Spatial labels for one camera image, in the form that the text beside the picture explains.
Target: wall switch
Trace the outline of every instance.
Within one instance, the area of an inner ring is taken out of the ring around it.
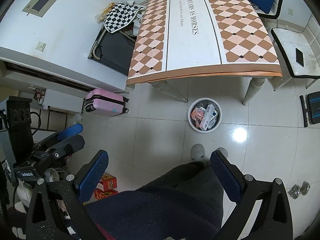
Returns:
[[[44,47],[45,47],[46,45],[47,45],[46,43],[39,41],[38,44],[37,44],[37,46],[36,46],[36,50],[39,50],[39,51],[43,52]]]

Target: pink suitcase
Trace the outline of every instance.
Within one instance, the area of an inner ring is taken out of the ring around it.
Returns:
[[[91,91],[85,100],[85,111],[93,114],[115,116],[128,113],[125,103],[129,99],[103,89]]]

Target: black and white checkered cloth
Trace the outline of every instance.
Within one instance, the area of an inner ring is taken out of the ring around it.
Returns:
[[[142,6],[118,3],[105,17],[103,25],[108,32],[114,33],[129,25],[140,10],[144,10],[144,8]]]

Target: red box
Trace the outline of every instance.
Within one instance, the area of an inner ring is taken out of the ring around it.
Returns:
[[[116,191],[115,189],[109,189],[108,191],[102,191],[101,189],[99,188],[96,188],[94,190],[94,197],[97,199],[97,200],[100,200],[100,199],[103,199],[103,198],[106,198],[106,197],[110,197],[112,195],[115,195],[117,194],[118,191]]]
[[[101,189],[102,191],[107,191],[109,189],[113,189],[117,187],[117,178],[108,174],[104,173],[101,177],[97,188]]]

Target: black phone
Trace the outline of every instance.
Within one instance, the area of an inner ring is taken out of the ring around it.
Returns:
[[[303,63],[303,53],[301,50],[296,48],[296,61],[297,63],[299,63],[301,66],[304,67],[304,63]]]

